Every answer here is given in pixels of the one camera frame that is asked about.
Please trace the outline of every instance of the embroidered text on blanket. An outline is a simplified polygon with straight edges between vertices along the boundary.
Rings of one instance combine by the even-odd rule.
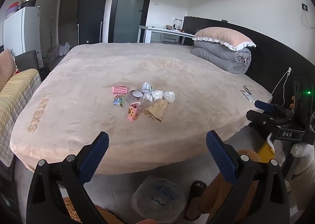
[[[48,104],[48,101],[49,101],[49,99],[45,98],[45,97],[50,96],[50,95],[51,95],[51,93],[48,93],[41,99],[41,102],[37,108],[37,111],[34,113],[32,120],[31,120],[31,123],[30,123],[29,127],[27,128],[27,131],[29,133],[33,132],[37,129],[37,124],[39,123],[39,120],[42,117],[44,110],[45,110],[45,108]]]

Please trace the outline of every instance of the pillow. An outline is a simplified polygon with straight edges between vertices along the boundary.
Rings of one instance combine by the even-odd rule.
[[[5,86],[7,81],[15,74],[16,67],[14,57],[6,49],[0,54],[0,90]]]
[[[251,39],[242,33],[224,27],[209,27],[198,31],[194,41],[218,42],[230,50],[238,51],[246,47],[256,47]]]

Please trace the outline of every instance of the white ruffle trim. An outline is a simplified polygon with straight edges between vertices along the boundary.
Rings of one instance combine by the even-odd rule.
[[[244,49],[246,47],[256,47],[256,44],[253,42],[243,42],[240,45],[237,45],[236,47],[234,47],[233,45],[229,44],[228,42],[224,42],[224,41],[209,38],[209,37],[194,37],[193,40],[194,41],[217,42],[217,43],[220,43],[221,45],[228,47],[230,50],[233,50],[233,51],[238,51],[238,50]]]

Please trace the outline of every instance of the power outlet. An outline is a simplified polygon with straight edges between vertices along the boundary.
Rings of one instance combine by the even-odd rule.
[[[305,11],[308,11],[308,6],[305,5],[304,3],[302,3],[302,9],[305,10]]]

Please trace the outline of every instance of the plastic bowl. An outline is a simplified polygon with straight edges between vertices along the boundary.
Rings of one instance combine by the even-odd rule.
[[[11,8],[13,8],[13,7],[18,6],[18,4],[19,4],[19,2],[18,2],[18,1],[17,1],[17,2],[15,2],[15,3],[13,3],[13,4],[9,7],[9,9],[11,9]]]
[[[19,6],[12,7],[6,11],[6,14],[10,14],[11,12],[17,12],[19,10]]]

